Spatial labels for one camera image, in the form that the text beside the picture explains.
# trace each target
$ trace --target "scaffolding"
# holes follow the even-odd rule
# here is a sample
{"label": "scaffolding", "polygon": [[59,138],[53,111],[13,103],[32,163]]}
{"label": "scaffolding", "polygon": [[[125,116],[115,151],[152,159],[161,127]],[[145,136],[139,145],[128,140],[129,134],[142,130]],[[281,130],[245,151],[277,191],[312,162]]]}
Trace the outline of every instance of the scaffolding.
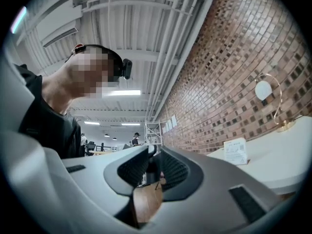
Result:
{"label": "scaffolding", "polygon": [[144,135],[147,144],[162,145],[160,121],[145,121]]}

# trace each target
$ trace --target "air conditioner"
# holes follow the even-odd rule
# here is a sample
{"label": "air conditioner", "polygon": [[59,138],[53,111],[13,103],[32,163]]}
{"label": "air conditioner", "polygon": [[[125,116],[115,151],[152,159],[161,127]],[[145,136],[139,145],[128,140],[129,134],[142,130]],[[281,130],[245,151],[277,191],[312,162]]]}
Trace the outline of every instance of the air conditioner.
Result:
{"label": "air conditioner", "polygon": [[80,30],[81,5],[74,7],[69,0],[47,15],[38,25],[38,38],[43,47]]}

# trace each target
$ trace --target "black headband camera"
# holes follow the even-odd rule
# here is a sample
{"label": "black headband camera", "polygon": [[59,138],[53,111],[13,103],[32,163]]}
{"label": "black headband camera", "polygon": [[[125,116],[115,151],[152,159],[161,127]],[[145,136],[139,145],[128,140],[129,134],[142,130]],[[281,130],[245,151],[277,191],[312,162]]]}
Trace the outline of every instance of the black headband camera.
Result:
{"label": "black headband camera", "polygon": [[126,80],[130,79],[132,62],[129,59],[122,60],[121,57],[115,51],[97,44],[86,44],[86,45],[81,44],[81,46],[74,49],[74,52],[77,54],[81,51],[84,51],[87,47],[101,48],[103,53],[109,54],[113,57],[114,77],[110,78],[109,81],[118,81],[119,77],[124,77]]}

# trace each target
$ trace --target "man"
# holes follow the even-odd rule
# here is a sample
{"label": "man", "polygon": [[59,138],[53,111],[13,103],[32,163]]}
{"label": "man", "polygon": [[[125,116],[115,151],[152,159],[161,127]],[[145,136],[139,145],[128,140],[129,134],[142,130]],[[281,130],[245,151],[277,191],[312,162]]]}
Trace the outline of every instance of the man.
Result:
{"label": "man", "polygon": [[84,133],[81,134],[81,140],[80,140],[80,155],[83,156],[86,150],[86,141],[87,137],[84,135]]}
{"label": "man", "polygon": [[80,126],[68,109],[76,98],[90,97],[102,87],[111,87],[123,76],[123,62],[114,51],[100,45],[78,44],[68,60],[50,76],[36,76],[17,66],[26,86],[35,96],[19,131],[60,158],[84,156],[80,150]]}
{"label": "man", "polygon": [[139,133],[135,133],[135,135],[133,136],[133,140],[132,140],[133,146],[139,146],[138,140],[137,140],[139,136],[140,136]]}

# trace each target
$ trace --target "person in background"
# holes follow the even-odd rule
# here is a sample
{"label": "person in background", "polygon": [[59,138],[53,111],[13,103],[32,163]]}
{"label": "person in background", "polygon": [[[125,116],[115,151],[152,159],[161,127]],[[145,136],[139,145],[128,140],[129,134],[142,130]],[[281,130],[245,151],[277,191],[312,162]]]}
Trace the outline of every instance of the person in background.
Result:
{"label": "person in background", "polygon": [[132,140],[133,146],[139,146],[139,144],[138,144],[138,137],[139,136],[140,136],[139,133],[135,133],[135,135],[133,136],[133,140]]}
{"label": "person in background", "polygon": [[121,57],[101,45],[78,44],[49,76],[37,76],[25,65],[15,66],[35,97],[19,132],[54,149],[60,158],[84,156],[80,126],[68,109],[76,98],[91,97],[98,88],[115,86],[122,76]]}
{"label": "person in background", "polygon": [[86,142],[87,137],[84,135],[84,133],[82,133],[80,138],[80,156],[84,155],[84,152],[86,150]]}

